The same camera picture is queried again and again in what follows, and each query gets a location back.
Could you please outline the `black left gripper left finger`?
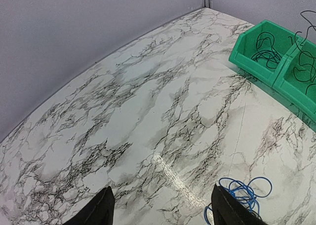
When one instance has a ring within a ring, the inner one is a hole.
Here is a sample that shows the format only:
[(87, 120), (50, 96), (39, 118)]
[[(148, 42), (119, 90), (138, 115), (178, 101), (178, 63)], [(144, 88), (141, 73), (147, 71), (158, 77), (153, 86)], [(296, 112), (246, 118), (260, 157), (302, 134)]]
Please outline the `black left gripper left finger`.
[(115, 198), (110, 186), (100, 190), (76, 215), (64, 225), (112, 225)]

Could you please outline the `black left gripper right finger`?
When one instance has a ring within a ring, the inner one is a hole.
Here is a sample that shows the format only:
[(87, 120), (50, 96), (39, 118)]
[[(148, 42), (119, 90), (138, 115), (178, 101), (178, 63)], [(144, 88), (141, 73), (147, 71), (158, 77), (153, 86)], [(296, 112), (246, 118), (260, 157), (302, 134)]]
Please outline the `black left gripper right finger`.
[(214, 185), (211, 206), (215, 225), (267, 225), (247, 211), (220, 185)]

